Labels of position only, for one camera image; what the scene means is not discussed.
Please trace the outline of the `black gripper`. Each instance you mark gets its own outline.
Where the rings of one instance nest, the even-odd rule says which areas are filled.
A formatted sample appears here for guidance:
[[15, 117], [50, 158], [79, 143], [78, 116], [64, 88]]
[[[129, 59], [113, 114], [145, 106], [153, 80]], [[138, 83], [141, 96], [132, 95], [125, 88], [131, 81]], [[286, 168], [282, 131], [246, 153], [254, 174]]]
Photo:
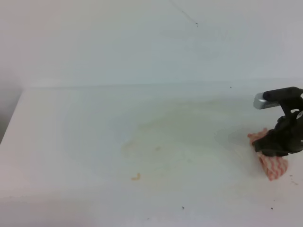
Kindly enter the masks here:
[[261, 138], [253, 142], [255, 152], [267, 157], [284, 157], [303, 150], [303, 99], [288, 98], [279, 104], [285, 115], [270, 131], [271, 141]]

